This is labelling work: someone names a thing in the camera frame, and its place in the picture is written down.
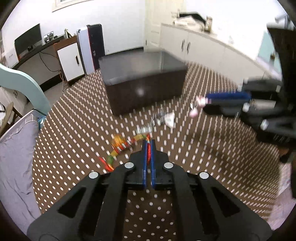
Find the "wooden chair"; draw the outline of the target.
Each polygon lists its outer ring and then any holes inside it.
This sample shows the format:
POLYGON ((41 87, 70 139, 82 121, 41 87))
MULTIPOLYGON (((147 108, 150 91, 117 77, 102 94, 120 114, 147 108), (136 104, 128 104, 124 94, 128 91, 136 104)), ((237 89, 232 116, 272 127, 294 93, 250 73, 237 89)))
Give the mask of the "wooden chair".
POLYGON ((11 102, 7 107, 4 106, 4 110, 1 110, 1 113, 4 114, 1 117, 1 137, 7 132, 15 123, 17 118, 22 118, 23 115, 16 110, 14 103, 11 102))

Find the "brown glass bottle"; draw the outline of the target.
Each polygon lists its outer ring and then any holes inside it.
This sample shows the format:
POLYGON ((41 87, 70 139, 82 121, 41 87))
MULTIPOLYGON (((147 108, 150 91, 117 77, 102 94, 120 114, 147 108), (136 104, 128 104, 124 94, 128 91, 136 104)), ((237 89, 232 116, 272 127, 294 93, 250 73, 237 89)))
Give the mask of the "brown glass bottle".
POLYGON ((204 31, 210 33, 212 30, 212 18, 207 16, 204 31))

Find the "pile of clothes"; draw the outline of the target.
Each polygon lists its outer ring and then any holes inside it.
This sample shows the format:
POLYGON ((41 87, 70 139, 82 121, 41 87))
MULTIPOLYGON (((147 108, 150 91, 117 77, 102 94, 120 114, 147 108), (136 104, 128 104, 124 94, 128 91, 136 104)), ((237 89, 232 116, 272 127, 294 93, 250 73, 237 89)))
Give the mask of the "pile of clothes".
POLYGON ((174 20, 175 25, 205 25, 206 20, 197 12, 179 12, 174 20))

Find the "dark wooden desk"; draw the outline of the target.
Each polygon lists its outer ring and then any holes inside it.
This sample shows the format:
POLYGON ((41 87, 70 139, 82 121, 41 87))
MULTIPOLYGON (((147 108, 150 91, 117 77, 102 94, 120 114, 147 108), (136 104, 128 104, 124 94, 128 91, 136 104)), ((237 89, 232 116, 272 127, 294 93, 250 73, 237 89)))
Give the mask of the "dark wooden desk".
POLYGON ((32 49, 31 51, 29 51, 27 54, 25 54, 13 67, 11 67, 12 69, 17 70, 22 64, 24 64, 26 61, 28 61, 29 59, 31 59, 33 56, 35 56, 38 53, 41 53, 44 49, 60 42, 61 40, 64 39, 64 35, 60 35, 57 38, 43 44, 40 45, 34 49, 32 49))

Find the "orange knot charm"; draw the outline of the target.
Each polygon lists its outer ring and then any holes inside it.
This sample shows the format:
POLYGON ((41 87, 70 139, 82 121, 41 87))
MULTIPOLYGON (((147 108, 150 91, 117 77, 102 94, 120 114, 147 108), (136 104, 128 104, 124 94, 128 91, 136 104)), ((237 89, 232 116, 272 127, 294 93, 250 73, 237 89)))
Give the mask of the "orange knot charm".
POLYGON ((118 153, 126 150, 130 146, 128 141, 122 135, 115 135, 112 139, 111 145, 112 148, 118 153))

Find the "pale green board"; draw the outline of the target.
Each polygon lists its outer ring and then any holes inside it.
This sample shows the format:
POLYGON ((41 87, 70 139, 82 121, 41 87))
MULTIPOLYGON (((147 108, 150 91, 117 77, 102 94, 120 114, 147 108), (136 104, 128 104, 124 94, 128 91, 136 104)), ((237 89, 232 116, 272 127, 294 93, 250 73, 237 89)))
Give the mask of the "pale green board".
POLYGON ((281 73, 281 65, 278 54, 275 52, 273 41, 269 33, 265 32, 257 56, 260 60, 268 64, 276 72, 281 73))

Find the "black computer monitor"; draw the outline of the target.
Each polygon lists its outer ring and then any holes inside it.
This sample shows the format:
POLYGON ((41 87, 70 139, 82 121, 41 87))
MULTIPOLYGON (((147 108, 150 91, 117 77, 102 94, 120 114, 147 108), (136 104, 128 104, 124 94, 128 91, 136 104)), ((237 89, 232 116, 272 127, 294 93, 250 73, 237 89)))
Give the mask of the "black computer monitor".
POLYGON ((40 24, 27 30, 25 33, 15 39, 15 49, 17 55, 22 54, 28 47, 34 46, 42 42, 40 24))

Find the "grey bedding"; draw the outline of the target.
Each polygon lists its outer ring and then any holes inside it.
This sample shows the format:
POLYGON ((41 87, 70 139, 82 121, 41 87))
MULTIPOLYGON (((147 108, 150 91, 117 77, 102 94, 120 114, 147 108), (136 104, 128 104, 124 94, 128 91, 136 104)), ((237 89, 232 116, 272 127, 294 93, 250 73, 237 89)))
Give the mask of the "grey bedding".
POLYGON ((38 119, 29 114, 1 137, 1 203, 23 233, 41 215, 32 178, 38 133, 38 119))

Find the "white jade pendant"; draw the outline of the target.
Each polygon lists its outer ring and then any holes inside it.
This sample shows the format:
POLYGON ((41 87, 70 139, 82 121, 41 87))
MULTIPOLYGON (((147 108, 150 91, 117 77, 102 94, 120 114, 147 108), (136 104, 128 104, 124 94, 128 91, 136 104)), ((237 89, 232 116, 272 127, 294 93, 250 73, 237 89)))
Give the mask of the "white jade pendant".
POLYGON ((175 113, 167 113, 164 116, 165 119, 165 125, 168 126, 169 128, 174 128, 175 126, 175 113))

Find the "white black suitcase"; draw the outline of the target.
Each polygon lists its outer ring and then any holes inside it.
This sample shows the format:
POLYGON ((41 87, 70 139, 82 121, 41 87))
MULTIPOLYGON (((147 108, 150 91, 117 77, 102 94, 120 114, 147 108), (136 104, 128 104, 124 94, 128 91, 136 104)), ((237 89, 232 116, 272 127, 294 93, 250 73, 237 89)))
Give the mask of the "white black suitcase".
POLYGON ((99 59, 105 56, 101 24, 86 25, 77 31, 77 39, 87 75, 100 68, 99 59))

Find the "cream room door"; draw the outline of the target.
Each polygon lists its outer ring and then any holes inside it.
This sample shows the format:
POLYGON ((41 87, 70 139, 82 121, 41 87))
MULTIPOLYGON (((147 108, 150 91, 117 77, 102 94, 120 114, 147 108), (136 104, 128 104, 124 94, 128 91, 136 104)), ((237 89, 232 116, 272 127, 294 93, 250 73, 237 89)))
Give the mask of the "cream room door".
POLYGON ((144 51, 159 47, 161 25, 172 24, 181 11, 183 0, 146 0, 144 22, 144 51))

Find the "brown polka dot tablecloth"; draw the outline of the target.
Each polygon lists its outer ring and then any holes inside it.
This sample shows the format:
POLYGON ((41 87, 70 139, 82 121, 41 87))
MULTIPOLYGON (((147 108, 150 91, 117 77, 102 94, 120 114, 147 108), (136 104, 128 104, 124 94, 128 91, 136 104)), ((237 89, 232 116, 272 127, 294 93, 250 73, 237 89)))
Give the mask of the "brown polka dot tablecloth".
POLYGON ((197 94, 236 84, 189 64, 182 95, 114 116, 100 72, 53 105, 33 184, 31 240, 269 240, 278 151, 239 119, 189 117, 197 94))

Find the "pink flower charm jewelry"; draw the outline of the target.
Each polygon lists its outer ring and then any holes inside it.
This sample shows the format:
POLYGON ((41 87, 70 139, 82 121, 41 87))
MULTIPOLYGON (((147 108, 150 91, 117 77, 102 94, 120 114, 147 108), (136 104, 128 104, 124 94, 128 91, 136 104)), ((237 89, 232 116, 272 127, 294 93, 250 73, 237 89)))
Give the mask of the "pink flower charm jewelry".
POLYGON ((189 117, 195 118, 199 111, 208 103, 208 98, 204 96, 196 96, 195 100, 190 103, 189 117))

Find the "small white door cabinet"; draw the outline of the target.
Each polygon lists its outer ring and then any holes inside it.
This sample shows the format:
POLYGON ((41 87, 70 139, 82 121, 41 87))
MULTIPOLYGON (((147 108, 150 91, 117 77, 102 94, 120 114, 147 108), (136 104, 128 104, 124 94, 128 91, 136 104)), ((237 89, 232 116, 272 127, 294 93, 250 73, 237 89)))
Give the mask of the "small white door cabinet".
POLYGON ((57 42, 54 49, 67 82, 76 81, 85 75, 77 36, 57 42))

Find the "dark metal jewelry box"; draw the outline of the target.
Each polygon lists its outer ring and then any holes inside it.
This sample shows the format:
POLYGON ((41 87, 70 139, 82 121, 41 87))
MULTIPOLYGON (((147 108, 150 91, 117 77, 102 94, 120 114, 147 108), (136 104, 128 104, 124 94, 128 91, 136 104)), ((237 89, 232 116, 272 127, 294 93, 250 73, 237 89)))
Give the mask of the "dark metal jewelry box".
POLYGON ((114 115, 181 96, 188 71, 184 62, 166 51, 106 55, 99 66, 114 115))

